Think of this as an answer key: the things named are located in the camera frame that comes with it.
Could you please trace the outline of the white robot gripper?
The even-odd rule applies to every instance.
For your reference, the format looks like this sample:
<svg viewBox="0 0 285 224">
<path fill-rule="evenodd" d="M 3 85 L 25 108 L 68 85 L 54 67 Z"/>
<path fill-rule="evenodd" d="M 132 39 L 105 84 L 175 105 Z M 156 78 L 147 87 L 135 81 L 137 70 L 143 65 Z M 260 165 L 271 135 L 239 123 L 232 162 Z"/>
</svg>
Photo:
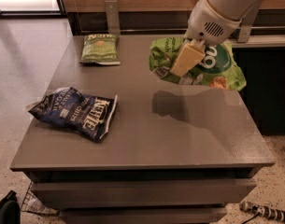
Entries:
<svg viewBox="0 0 285 224">
<path fill-rule="evenodd" d="M 241 20 L 221 15 L 209 0 L 199 0 L 188 19 L 186 37 L 192 41 L 184 42 L 170 72 L 183 77 L 205 58 L 206 44 L 216 46 L 222 43 L 240 23 Z"/>
</svg>

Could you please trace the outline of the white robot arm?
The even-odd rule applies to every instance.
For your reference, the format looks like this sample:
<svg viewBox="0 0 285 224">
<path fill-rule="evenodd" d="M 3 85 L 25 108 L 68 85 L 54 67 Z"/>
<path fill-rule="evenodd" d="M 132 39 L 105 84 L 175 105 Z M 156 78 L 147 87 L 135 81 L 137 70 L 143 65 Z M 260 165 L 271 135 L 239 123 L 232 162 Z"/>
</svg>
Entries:
<svg viewBox="0 0 285 224">
<path fill-rule="evenodd" d="M 206 46 L 225 41 L 263 0 L 199 0 L 188 19 L 185 41 L 170 72 L 183 77 L 205 58 Z"/>
</svg>

